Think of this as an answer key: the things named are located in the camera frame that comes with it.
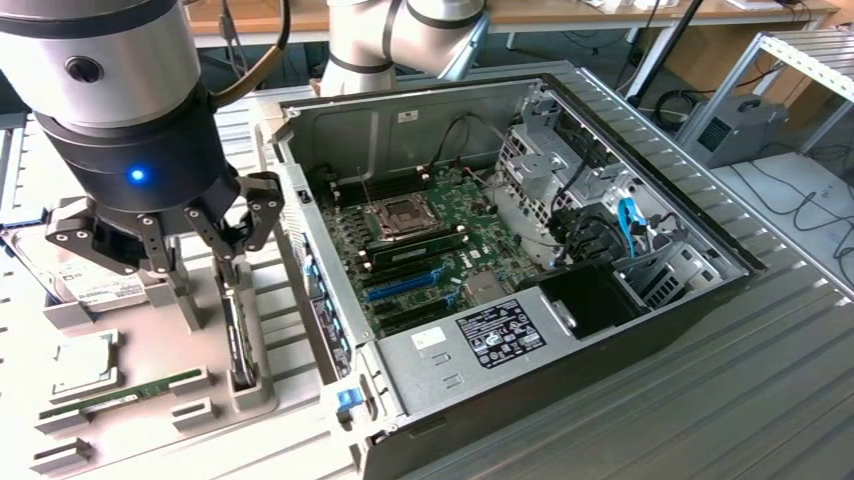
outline electronic device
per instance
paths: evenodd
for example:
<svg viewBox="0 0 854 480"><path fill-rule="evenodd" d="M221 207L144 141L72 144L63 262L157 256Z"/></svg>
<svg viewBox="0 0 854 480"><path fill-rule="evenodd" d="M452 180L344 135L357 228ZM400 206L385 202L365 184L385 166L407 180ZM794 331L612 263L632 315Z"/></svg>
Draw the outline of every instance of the electronic device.
<svg viewBox="0 0 854 480"><path fill-rule="evenodd" d="M696 105L680 131L688 130L687 126L707 103ZM754 94L727 98L715 113L696 141L686 149L686 153L706 168L723 167L755 158L788 121L786 107Z"/></svg>
<svg viewBox="0 0 854 480"><path fill-rule="evenodd" d="M658 351L764 269L548 75L285 103L269 125L321 404L364 478Z"/></svg>

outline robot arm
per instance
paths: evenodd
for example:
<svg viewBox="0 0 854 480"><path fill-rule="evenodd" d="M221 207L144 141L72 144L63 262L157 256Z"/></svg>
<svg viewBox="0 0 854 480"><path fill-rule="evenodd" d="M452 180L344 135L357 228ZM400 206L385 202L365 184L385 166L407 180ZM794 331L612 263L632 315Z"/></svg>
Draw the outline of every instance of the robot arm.
<svg viewBox="0 0 854 480"><path fill-rule="evenodd" d="M393 64L459 80L483 43L484 0L328 0L323 96L395 87Z"/></svg>
<svg viewBox="0 0 854 480"><path fill-rule="evenodd" d="M195 231L228 280L260 249L283 206L277 178L225 161L215 109L263 80L276 45L224 92L209 93L177 0L0 0L0 67L87 198L52 212L48 240L120 274L175 269L171 235ZM223 215L237 196L239 225Z"/></svg>

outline warning label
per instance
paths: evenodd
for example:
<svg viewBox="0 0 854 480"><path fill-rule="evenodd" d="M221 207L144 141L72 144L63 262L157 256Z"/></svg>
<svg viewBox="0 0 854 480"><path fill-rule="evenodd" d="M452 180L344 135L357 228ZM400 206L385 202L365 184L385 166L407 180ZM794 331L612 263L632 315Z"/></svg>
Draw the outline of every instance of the warning label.
<svg viewBox="0 0 854 480"><path fill-rule="evenodd" d="M480 365L492 368L546 345L516 300L456 320Z"/></svg>

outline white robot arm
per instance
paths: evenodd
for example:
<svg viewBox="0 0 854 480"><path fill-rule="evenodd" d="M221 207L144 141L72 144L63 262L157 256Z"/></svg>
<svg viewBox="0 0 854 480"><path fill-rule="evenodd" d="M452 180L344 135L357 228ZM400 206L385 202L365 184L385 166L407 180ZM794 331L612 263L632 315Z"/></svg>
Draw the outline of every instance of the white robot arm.
<svg viewBox="0 0 854 480"><path fill-rule="evenodd" d="M395 87L393 64L459 80L484 41L484 0L328 0L329 63L320 94Z"/></svg>

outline desk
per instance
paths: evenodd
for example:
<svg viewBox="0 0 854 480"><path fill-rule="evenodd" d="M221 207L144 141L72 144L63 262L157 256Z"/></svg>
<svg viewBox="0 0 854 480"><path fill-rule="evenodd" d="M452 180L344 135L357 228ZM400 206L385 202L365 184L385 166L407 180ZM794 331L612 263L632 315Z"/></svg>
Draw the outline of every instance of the desk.
<svg viewBox="0 0 854 480"><path fill-rule="evenodd" d="M806 0L812 20L806 29L816 28L828 14L838 8L824 0ZM231 11L235 16L240 40L244 45L271 44L279 30L279 0L231 0ZM660 28L660 33L651 43L650 54L640 65L640 71L628 88L634 94L648 75L664 44L671 38L675 25L684 14L688 0L671 8L662 9L650 23ZM221 47L224 41L219 36L217 0L199 0L187 7L189 26L199 47ZM291 42L328 41L328 11L325 0L291 0L292 33ZM635 7L620 7L615 13L604 14L590 5L575 0L491 0L492 15L490 33L554 32L579 30L608 30L642 28L650 12ZM788 10L740 10L726 0L704 0L691 25L732 25L790 23ZM728 45L739 52L746 44ZM731 64L722 67L724 76Z"/></svg>

